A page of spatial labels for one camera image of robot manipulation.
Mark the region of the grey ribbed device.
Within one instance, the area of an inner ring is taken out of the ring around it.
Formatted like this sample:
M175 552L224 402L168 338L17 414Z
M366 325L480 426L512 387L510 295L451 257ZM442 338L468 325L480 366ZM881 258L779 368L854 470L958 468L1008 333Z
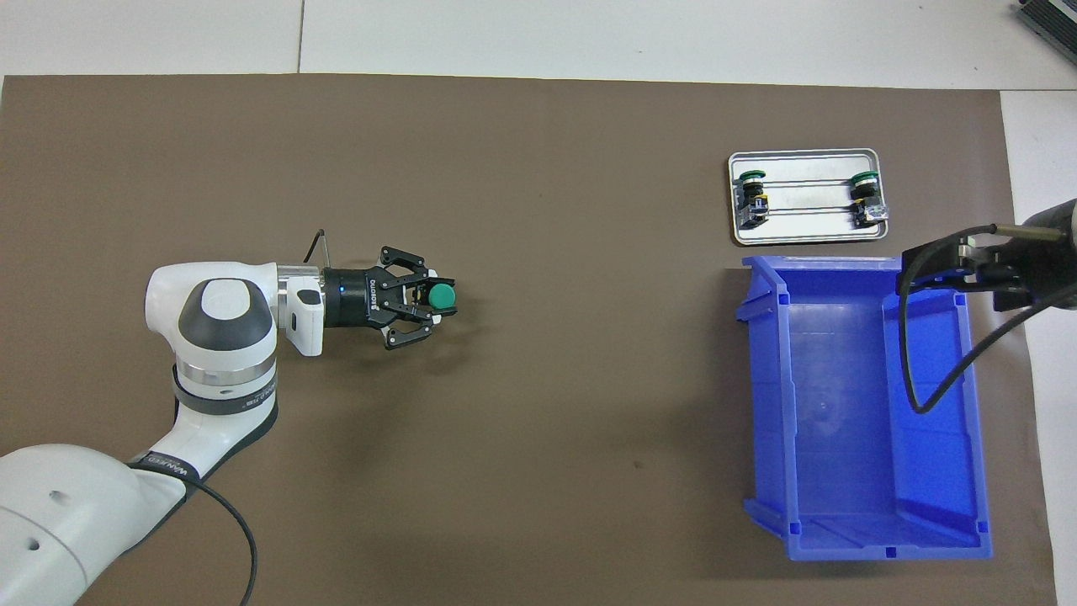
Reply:
M1077 0L1018 0L1018 18L1077 62Z

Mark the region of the green push button switch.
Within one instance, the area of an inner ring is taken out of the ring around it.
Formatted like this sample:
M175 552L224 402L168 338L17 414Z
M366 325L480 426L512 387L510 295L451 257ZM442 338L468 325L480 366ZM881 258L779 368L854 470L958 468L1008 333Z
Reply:
M765 193L765 170L746 170L739 177L740 202L737 207L738 227L743 230L756 229L768 221L769 202Z
M412 288L411 304L430 308L434 313L446 313L454 309L457 293L452 284L422 283Z
M889 221L889 205L884 202L880 181L877 170L866 170L849 179L851 212L857 229Z

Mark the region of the silver metal tray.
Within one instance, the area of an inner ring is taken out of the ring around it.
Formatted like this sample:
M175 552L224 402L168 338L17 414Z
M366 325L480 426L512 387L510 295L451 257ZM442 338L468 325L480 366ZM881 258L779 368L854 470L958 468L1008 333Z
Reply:
M881 163L870 147L737 151L727 161L730 234L741 246L842 244L878 241L889 235L889 221L857 229L853 224L850 177L877 170ZM756 229L738 227L739 177L765 170L769 216Z

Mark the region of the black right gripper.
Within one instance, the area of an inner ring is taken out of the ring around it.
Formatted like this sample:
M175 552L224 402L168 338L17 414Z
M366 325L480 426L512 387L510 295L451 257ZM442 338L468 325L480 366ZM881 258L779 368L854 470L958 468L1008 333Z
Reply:
M984 235L946 237L901 253L899 294L924 290L996 293L994 311L1011 311L1077 284L1077 246Z

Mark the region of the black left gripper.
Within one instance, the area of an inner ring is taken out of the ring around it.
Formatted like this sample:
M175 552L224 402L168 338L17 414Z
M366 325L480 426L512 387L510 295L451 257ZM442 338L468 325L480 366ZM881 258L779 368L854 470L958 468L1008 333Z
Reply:
M408 274L394 277L389 268L407 269ZM324 327L382 328L384 348L404 348L431 337L444 318L458 313L457 307L431 308L408 304L387 302L379 306L381 290L405 288L430 291L435 286L454 288L454 279L435 276L426 259L394 246L382 246L379 266L366 269L324 268L323 295L326 301Z

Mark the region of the blue plastic storage bin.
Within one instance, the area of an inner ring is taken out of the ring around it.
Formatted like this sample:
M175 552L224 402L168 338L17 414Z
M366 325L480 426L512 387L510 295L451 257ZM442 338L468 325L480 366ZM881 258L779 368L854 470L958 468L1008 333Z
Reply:
M898 258L750 256L755 490L791 561L993 555L973 369L927 414L905 395Z

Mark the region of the brown table mat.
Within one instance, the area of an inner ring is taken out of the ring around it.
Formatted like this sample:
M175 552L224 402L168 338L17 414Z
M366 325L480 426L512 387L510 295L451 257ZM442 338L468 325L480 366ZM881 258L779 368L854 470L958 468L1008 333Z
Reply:
M172 426L146 280L380 246L459 311L384 350L279 350L280 414L210 479L257 537L252 606L1048 606L1026 339L979 361L994 556L791 561L753 492L738 151L870 147L899 256L1013 203L997 91L331 74L8 77L0 455L116 459Z

